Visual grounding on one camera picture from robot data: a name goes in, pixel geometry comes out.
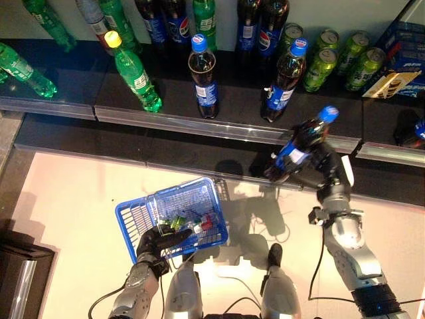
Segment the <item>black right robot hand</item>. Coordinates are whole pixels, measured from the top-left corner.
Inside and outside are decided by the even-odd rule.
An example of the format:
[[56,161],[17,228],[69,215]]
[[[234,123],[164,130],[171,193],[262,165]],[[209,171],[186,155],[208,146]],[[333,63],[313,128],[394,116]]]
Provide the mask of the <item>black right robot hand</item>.
[[323,203],[328,197],[336,195],[341,195],[350,201],[351,184],[342,159],[327,142],[314,145],[308,160],[315,171],[323,175],[323,181],[314,184],[312,180],[304,179],[303,182],[316,188],[317,199],[320,203]]

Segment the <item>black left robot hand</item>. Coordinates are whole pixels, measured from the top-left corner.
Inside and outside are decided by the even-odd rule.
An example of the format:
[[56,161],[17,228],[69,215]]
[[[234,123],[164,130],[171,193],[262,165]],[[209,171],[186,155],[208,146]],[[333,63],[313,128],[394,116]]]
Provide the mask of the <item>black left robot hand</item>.
[[151,255],[158,259],[163,250],[180,245],[192,234],[193,231],[191,229],[176,231],[168,224],[151,228],[141,236],[136,249],[137,262],[145,255]]

